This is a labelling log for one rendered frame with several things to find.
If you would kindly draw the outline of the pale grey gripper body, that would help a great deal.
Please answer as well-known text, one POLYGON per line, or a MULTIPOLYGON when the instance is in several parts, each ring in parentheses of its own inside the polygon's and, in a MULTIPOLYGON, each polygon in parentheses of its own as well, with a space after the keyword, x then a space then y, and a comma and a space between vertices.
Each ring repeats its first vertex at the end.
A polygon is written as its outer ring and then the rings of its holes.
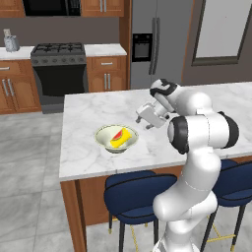
POLYGON ((136 113, 155 128, 160 128, 169 119, 168 111, 157 101, 141 105, 136 113))

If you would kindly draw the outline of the pale green bowl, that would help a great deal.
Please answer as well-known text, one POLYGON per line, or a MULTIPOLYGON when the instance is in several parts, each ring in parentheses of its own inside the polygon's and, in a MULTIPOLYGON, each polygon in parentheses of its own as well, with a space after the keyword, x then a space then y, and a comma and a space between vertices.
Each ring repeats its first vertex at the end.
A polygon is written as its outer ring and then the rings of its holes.
POLYGON ((126 125, 119 125, 119 124, 112 124, 112 125, 105 125, 99 128, 96 133, 94 134, 95 141, 104 147, 107 151, 113 154, 121 154, 124 153, 127 149, 134 146, 139 138, 138 133, 129 126, 126 125), (132 135, 132 137, 124 143, 119 148, 112 148, 110 145, 110 140, 122 129, 126 128, 132 135))

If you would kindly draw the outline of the marble-top wooden kitchen island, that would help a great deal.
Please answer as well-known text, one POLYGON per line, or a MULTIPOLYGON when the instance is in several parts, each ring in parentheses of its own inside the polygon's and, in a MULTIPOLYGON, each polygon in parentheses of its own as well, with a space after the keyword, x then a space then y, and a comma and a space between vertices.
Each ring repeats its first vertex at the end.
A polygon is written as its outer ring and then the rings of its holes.
MULTIPOLYGON (((237 144, 218 150, 221 158, 252 160, 252 83, 193 86, 207 94, 213 109, 222 111, 239 126, 237 144)), ((116 173, 151 169, 179 175, 185 156, 168 142, 167 127, 148 130, 136 122, 137 108, 152 102, 147 90, 68 94, 65 97, 59 179, 74 252, 89 252, 86 227, 108 221, 103 202, 104 181, 116 173), (112 154, 95 141, 103 125, 122 124, 139 135, 136 145, 112 154)))

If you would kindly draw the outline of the wooden base cupboards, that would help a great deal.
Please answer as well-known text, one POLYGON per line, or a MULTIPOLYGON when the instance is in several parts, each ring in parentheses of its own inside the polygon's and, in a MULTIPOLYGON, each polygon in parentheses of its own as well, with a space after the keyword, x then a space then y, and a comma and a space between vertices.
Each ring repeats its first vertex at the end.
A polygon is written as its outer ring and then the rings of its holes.
POLYGON ((41 111, 30 60, 0 60, 0 115, 41 111))
POLYGON ((99 56, 87 58, 89 92, 126 90, 126 57, 99 56))

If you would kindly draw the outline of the navy blue bar stool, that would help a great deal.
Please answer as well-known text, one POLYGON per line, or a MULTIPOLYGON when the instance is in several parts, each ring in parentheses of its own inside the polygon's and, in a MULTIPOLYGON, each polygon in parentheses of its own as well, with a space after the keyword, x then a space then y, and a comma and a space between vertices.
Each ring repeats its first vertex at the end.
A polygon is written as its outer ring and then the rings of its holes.
POLYGON ((217 232, 217 238, 209 238, 211 228, 215 228, 214 220, 217 211, 210 214, 208 225, 202 241, 200 252, 204 252, 208 242, 231 238, 230 252, 234 252, 239 229, 241 227, 245 208, 252 201, 252 160, 238 163, 231 159, 221 161, 220 176, 213 188, 217 196, 218 206, 225 208, 239 208, 234 234, 221 236, 217 232))
POLYGON ((109 229, 112 229, 112 217, 119 220, 119 252, 123 252, 126 224, 152 222, 154 243, 158 242, 158 218, 154 214, 153 201, 176 181, 174 174, 151 170, 113 174, 106 178, 103 199, 109 213, 109 229))

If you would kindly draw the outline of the grey steel fridge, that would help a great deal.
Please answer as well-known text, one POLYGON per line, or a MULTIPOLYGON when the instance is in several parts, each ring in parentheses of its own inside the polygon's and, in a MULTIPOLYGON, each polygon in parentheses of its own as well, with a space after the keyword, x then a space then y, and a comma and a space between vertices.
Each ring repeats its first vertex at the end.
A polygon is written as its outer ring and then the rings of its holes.
POLYGON ((181 82, 193 0, 132 0, 131 89, 181 82))

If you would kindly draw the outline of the black gas stove with oven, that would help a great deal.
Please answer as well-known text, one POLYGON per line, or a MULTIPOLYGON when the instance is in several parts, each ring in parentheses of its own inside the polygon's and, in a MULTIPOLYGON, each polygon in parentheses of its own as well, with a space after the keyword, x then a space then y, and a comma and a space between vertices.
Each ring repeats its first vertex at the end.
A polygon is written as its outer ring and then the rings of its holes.
POLYGON ((80 42, 40 43, 31 52, 41 110, 64 111, 65 95, 89 91, 87 57, 80 42))

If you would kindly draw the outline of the dark framed window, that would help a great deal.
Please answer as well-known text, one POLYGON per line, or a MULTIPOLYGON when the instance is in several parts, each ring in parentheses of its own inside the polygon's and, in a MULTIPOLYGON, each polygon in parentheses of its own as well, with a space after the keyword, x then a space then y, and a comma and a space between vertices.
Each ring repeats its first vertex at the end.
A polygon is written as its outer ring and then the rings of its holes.
POLYGON ((237 64, 251 17, 252 0, 203 0, 192 65, 237 64))

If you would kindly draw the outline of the black microwave oven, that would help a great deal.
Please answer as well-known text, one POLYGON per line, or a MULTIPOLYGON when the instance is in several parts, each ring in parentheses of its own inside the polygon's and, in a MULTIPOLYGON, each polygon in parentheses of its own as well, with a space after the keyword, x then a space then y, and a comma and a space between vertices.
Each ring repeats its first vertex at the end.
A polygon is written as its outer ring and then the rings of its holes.
POLYGON ((79 17, 80 0, 23 0, 29 17, 79 17))

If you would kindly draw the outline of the wooden wall cupboards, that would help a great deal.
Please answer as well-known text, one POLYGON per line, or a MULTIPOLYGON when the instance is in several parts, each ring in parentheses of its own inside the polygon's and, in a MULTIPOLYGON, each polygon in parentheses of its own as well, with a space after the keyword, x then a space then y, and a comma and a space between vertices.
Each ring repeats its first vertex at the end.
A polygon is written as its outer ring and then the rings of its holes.
POLYGON ((81 0, 83 17, 123 17, 124 0, 81 0))
POLYGON ((0 18, 23 18, 24 16, 22 0, 0 0, 0 18))

